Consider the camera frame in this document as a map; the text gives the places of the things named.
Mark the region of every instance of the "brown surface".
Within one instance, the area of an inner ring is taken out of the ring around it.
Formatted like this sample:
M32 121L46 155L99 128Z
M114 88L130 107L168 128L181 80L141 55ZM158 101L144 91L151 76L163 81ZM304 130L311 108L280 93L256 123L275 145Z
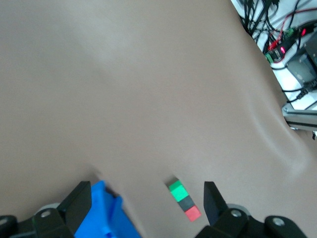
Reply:
M227 1L2 1L0 213L106 180L145 238L192 238L164 183L204 181L255 218L317 234L316 143L294 132Z

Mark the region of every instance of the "stacked block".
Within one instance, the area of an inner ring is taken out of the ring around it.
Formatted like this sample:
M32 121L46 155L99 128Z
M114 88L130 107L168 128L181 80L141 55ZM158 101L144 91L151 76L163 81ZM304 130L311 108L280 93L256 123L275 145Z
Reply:
M188 219L193 222L201 216L198 207L195 205L192 198L189 196L187 190L180 180L177 180L169 187L169 191L175 198L178 205L182 208Z

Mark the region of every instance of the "red led light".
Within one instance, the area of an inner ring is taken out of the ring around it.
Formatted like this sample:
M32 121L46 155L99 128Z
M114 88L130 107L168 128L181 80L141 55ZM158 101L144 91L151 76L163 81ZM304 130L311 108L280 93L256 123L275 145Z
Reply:
M305 36L305 34L306 34L306 28L303 29L302 36Z
M282 52L283 54L285 54L285 48L284 48L284 47L281 47L281 52Z

